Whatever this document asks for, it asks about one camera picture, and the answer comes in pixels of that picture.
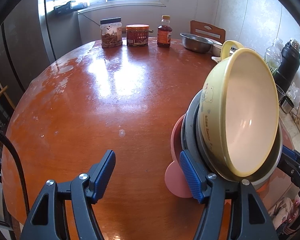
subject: jar label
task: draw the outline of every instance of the jar label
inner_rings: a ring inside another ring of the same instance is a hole
[[[163,44],[170,44],[171,32],[158,30],[158,42]]]
[[[127,44],[129,45],[143,45],[148,44],[149,32],[131,32],[127,31]]]
[[[118,41],[122,40],[122,27],[117,28],[117,39]]]

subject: pink bowl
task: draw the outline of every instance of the pink bowl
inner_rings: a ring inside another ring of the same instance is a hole
[[[186,178],[183,174],[183,171],[179,165],[180,161],[180,152],[182,151],[181,146],[181,126],[185,114],[179,118],[175,126],[173,127],[171,134],[171,155],[172,163],[167,167],[166,173],[164,175],[164,181],[168,190],[173,195],[182,198],[191,198],[192,194],[189,189]]]

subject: metal screw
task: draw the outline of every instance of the metal screw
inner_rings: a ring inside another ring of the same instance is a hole
[[[87,173],[81,173],[79,175],[79,179],[86,179],[88,177],[88,174]]]
[[[246,186],[248,186],[250,184],[250,181],[248,181],[247,179],[243,179],[243,180],[241,180],[241,182],[243,185],[246,185]]]
[[[48,179],[46,182],[47,186],[51,186],[51,185],[53,185],[53,183],[54,183],[53,179]]]
[[[215,179],[217,176],[216,176],[216,174],[214,174],[214,173],[209,173],[208,174],[208,178],[209,179]]]

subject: round table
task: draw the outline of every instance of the round table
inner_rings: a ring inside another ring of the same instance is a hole
[[[6,133],[23,165],[30,206],[47,179],[72,180],[112,149],[114,172],[93,205],[105,240],[192,239],[203,205],[171,194],[164,173],[173,126],[216,65],[211,56],[186,50],[180,40],[170,48],[150,38],[148,47],[124,41],[111,49],[96,41],[49,66],[29,85]],[[2,183],[8,211],[24,223],[18,172],[6,148]],[[71,239],[78,239],[69,201],[66,211]]]

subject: power cord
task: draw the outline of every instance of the power cord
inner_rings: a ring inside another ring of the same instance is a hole
[[[89,17],[85,16],[83,13],[78,12],[78,14],[81,14],[82,16],[86,17],[88,20],[91,20]]]
[[[1,130],[0,130],[0,141],[9,150],[9,152],[11,153],[11,155],[14,159],[14,162],[17,166],[17,170],[18,170],[19,178],[20,178],[20,182],[21,182],[21,189],[22,189],[22,193],[23,193],[23,200],[25,202],[25,207],[26,207],[26,214],[28,216],[29,212],[30,212],[28,192],[27,192],[27,188],[26,188],[26,179],[25,179],[25,175],[23,173],[22,164],[21,164],[19,155],[18,155],[16,149],[14,148],[14,146],[12,145],[12,143],[10,142],[10,140],[2,133]]]

